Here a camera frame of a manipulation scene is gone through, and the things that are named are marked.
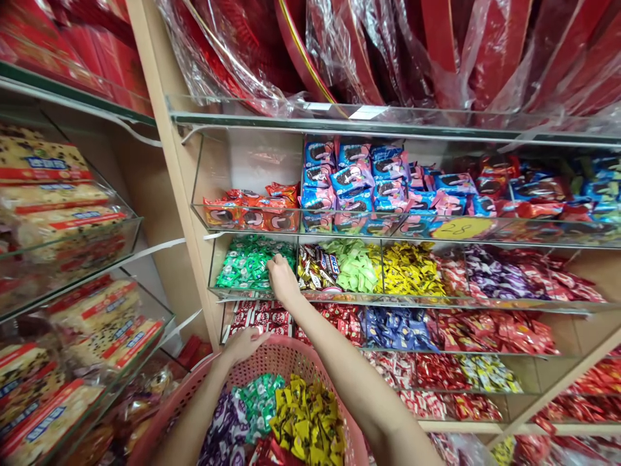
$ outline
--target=green candy wrapper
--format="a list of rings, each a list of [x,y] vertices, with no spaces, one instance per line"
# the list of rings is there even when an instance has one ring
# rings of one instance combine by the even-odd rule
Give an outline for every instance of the green candy wrapper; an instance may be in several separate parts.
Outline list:
[[[271,432],[270,420],[276,414],[276,390],[282,390],[285,385],[282,376],[267,373],[244,387],[233,387],[233,396],[246,405],[246,422],[250,425],[247,443],[254,445]]]
[[[338,260],[340,273],[336,284],[354,293],[372,293],[378,283],[366,245],[361,239],[335,239],[320,243]]]
[[[226,253],[222,272],[218,275],[215,286],[269,289],[267,261],[278,253],[283,255],[292,268],[295,268],[293,244],[255,234],[235,238]]]

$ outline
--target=price tag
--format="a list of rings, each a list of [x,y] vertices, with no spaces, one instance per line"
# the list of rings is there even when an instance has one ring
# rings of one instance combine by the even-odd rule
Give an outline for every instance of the price tag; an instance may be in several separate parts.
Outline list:
[[[494,220],[480,217],[458,217],[443,224],[435,232],[433,238],[468,239],[480,235],[494,224]]]

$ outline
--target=glass shelf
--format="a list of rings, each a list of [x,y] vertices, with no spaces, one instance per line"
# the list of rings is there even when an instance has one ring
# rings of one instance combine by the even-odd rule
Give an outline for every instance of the glass shelf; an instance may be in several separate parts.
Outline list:
[[[147,98],[123,89],[7,30],[0,30],[0,33],[11,39],[22,57],[18,57],[15,52],[5,53],[4,59],[0,60],[0,87],[7,87],[2,86],[6,83],[13,91],[29,95],[31,91],[37,91],[37,97],[57,104],[62,105],[68,101],[77,108],[95,108],[125,120],[155,126],[155,119],[145,114],[146,111],[151,112],[151,102]],[[143,111],[120,105],[113,98],[119,102],[130,102]]]
[[[129,274],[117,271],[113,278],[124,278]],[[61,464],[59,457],[66,458],[85,439],[86,435],[101,421],[113,404],[122,395],[125,387],[138,375],[144,365],[158,352],[158,343],[167,325],[175,318],[175,315],[162,302],[155,298],[145,287],[138,283],[142,306],[139,313],[145,317],[160,320],[163,325],[151,337],[151,340],[141,348],[128,365],[120,371],[103,371],[99,376],[100,384],[104,385],[102,394],[71,426],[67,433],[40,462],[41,465]]]
[[[235,233],[260,233],[291,236],[325,236],[326,238],[391,238],[406,241],[449,241],[451,243],[482,243],[507,246],[530,247],[580,247],[583,249],[621,249],[621,225],[606,222],[574,222],[563,220],[483,218],[474,216],[411,216],[408,214],[379,214],[363,212],[355,214],[359,226],[354,229],[330,231],[305,228],[305,219],[334,219],[339,215],[352,216],[343,210],[308,210],[292,208],[242,208],[209,204],[192,204],[197,217],[209,231]],[[233,219],[230,222],[216,222],[210,213],[220,218]],[[242,217],[245,215],[261,219],[280,219],[290,225],[289,231],[248,230]],[[366,232],[364,225],[381,221],[385,227],[376,234]],[[434,223],[436,229],[429,232],[426,225]],[[464,230],[478,232],[464,234]]]
[[[526,113],[242,100],[169,95],[172,121],[212,128],[252,128],[296,133],[406,137],[478,142],[528,142],[621,147],[613,118]],[[186,111],[199,106],[202,112]]]
[[[215,294],[222,301],[240,300],[263,300],[273,301],[274,294],[271,289],[249,289],[249,288],[222,288],[216,286],[220,275],[224,258],[228,251],[231,240],[235,234],[225,234],[213,241],[212,263],[210,266],[209,291]],[[281,241],[290,241],[286,236],[276,238]],[[302,242],[300,238],[294,238],[292,246],[296,251]],[[384,248],[384,241],[372,240],[379,245],[380,250]],[[599,311],[612,311],[619,307],[615,302],[586,302],[586,301],[551,301],[537,299],[504,300],[498,298],[477,299],[472,296],[421,296],[412,294],[390,294],[382,283],[383,293],[353,293],[350,291],[328,292],[315,290],[302,290],[302,294],[310,302],[347,302],[349,304],[360,305],[381,305],[396,307],[429,307],[432,309],[452,309],[455,307],[463,309],[506,309],[513,311],[541,311],[546,313],[563,313],[586,315]]]
[[[141,223],[134,217],[94,228],[96,238],[77,248],[79,234],[0,255],[0,323],[130,257]]]

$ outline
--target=pink plastic basket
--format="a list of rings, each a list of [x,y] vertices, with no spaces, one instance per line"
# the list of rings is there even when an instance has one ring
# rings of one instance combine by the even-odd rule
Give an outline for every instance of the pink plastic basket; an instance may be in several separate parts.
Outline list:
[[[214,359],[215,357],[211,357],[200,363],[166,400],[134,447],[129,458],[129,466],[142,466],[150,463],[154,446],[161,443],[171,421],[181,413],[194,396],[196,389],[209,373]],[[309,384],[319,379],[328,390],[334,390],[317,353],[310,346],[281,335],[272,335],[248,360],[233,367],[226,381],[226,389],[230,390],[235,385],[245,385],[264,373],[280,374],[287,383],[290,382],[292,373],[299,375]],[[369,458],[362,432],[338,395],[337,399],[345,424],[347,444],[345,464],[368,466]]]

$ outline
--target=human hand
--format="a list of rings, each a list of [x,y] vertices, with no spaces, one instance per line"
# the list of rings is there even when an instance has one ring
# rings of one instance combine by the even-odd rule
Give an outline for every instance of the human hand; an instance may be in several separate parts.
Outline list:
[[[300,285],[287,260],[280,254],[267,261],[267,269],[270,271],[270,283],[274,296],[285,307],[293,304],[297,298],[301,298]]]
[[[252,356],[270,336],[270,332],[259,335],[259,329],[256,327],[240,330],[226,341],[222,356],[229,359],[234,366]]]

